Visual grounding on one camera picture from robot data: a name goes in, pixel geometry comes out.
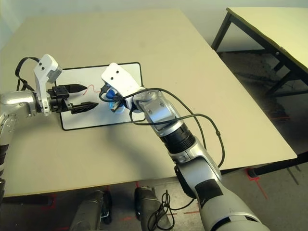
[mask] black table leg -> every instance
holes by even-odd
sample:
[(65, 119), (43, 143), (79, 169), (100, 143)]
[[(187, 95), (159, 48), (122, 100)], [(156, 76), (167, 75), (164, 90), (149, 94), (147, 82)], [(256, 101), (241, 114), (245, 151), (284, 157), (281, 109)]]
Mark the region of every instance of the black table leg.
[(301, 94), (308, 94), (308, 90), (283, 91), (283, 92), (278, 92), (278, 93), (272, 94), (272, 95), (270, 95), (270, 97), (282, 97), (282, 96), (301, 95)]
[(269, 89), (266, 92), (266, 96), (269, 96), (273, 94), (275, 91), (277, 91), (279, 88), (281, 88), (286, 82), (293, 80), (293, 76), (291, 74), (291, 71), (288, 72), (279, 82), (277, 82), (271, 89)]
[(279, 62), (275, 67), (274, 67), (274, 71), (277, 72), (279, 71), (282, 67), (284, 66), (284, 64), (282, 62)]
[(225, 37), (225, 34), (226, 34), (227, 30), (229, 29), (229, 26), (231, 24), (230, 16), (231, 16), (231, 14), (229, 12), (227, 12), (227, 15), (226, 15), (225, 19), (223, 20), (223, 22), (222, 22), (222, 24), (219, 28), (219, 31), (218, 31), (218, 33), (217, 33), (217, 35), (216, 35), (216, 37), (215, 37), (215, 39), (212, 43), (211, 47), (214, 51), (217, 51), (223, 37)]
[(274, 172), (306, 162), (308, 162), (308, 152), (297, 155), (296, 159), (282, 160), (269, 165), (264, 165), (262, 167), (251, 168), (247, 172), (250, 177), (254, 178), (266, 173)]

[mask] beige table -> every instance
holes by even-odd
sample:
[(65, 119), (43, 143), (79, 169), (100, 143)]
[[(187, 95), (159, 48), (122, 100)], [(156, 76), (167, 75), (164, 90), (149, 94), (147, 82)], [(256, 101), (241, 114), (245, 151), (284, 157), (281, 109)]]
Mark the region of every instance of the beige table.
[[(64, 68), (139, 62), (146, 87), (170, 90), (194, 112), (214, 119), (226, 148), (222, 169), (296, 157), (179, 10), (27, 19), (1, 52), (1, 91), (16, 88), (14, 70), (21, 58), (45, 53)], [(33, 85), (34, 65), (29, 62), (21, 72)], [(218, 163), (221, 149), (215, 132), (207, 121), (201, 122), (208, 151)], [(186, 123), (200, 138), (194, 120)], [(19, 121), (3, 176), (10, 196), (171, 177), (173, 167), (149, 127), (124, 124), (63, 131), (54, 114)]]
[(288, 7), (231, 7), (213, 41), (217, 51), (231, 23), (273, 54), (280, 62), (275, 71), (284, 65), (290, 72), (267, 95), (287, 96), (308, 93), (308, 90), (275, 93), (291, 80), (302, 80), (308, 85), (308, 8)]

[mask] white board with black border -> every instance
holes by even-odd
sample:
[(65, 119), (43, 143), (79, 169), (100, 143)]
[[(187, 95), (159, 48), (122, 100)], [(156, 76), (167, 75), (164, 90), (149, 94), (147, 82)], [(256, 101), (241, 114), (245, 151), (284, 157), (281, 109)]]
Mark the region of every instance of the white board with black border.
[[(119, 64), (128, 71), (136, 82), (142, 86), (141, 66), (139, 63)], [(87, 87), (86, 90), (71, 93), (68, 100), (73, 104), (82, 102), (97, 102), (94, 109), (87, 112), (71, 114), (70, 112), (60, 113), (61, 124), (64, 130), (74, 130), (81, 128), (91, 128), (130, 122), (129, 109), (123, 108), (112, 112), (111, 103), (103, 102), (99, 99), (99, 92), (104, 85), (101, 74), (108, 65), (88, 66), (63, 69), (56, 81), (56, 85), (81, 84)], [(144, 113), (133, 113), (136, 121), (144, 120)]]

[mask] white wall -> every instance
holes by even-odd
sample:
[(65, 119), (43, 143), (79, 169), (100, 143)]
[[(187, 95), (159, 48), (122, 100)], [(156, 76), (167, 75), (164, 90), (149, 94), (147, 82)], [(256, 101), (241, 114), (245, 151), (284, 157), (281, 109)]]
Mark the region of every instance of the white wall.
[(18, 29), (21, 22), (15, 17), (7, 0), (0, 0), (0, 49), (6, 44), (11, 35)]
[[(2, 0), (2, 2), (6, 3), (6, 8), (12, 13), (8, 23), (11, 23), (13, 27), (16, 23), (21, 24), (27, 17), (37, 15), (179, 8), (209, 44), (212, 43), (226, 14), (226, 7), (308, 7), (307, 0)], [(258, 44), (244, 32), (231, 25), (220, 50), (259, 48)]]

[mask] gray floor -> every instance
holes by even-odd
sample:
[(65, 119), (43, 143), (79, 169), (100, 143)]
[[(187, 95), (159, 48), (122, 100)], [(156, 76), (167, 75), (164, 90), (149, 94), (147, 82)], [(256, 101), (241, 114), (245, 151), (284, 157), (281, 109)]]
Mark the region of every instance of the gray floor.
[[(277, 76), (271, 75), (269, 67), (273, 67), (277, 60), (268, 55), (235, 54), (231, 57), (227, 56), (223, 55), (222, 59), (233, 72), (254, 73), (277, 79), (279, 75), (282, 76), (283, 72), (286, 72), (286, 70), (282, 70)], [(285, 86), (285, 90), (305, 87), (299, 82), (291, 82), (288, 85)], [(281, 97), (278, 102), (285, 108), (291, 119), (275, 123), (275, 126), (296, 153), (307, 151), (308, 94)], [(224, 175), (223, 181), (230, 190), (238, 194), (250, 206), (272, 231), (304, 231), (308, 229), (307, 174), (308, 164), (301, 164), (298, 168), (291, 167), (262, 175), (258, 182), (249, 180), (244, 170)], [(176, 178), (141, 181), (139, 185), (155, 187), (158, 198), (167, 189), (171, 194), (172, 207), (180, 207), (190, 201)], [(103, 230), (141, 230), (133, 209), (135, 187), (134, 182), (110, 186), (114, 203), (113, 222), (110, 225), (102, 225)], [(4, 204), (1, 210), (1, 230), (67, 230), (78, 204), (85, 195), (93, 190), (82, 189), (57, 193), (54, 208)], [(177, 211), (175, 220), (176, 224), (173, 230), (204, 230), (196, 203), (184, 210)]]

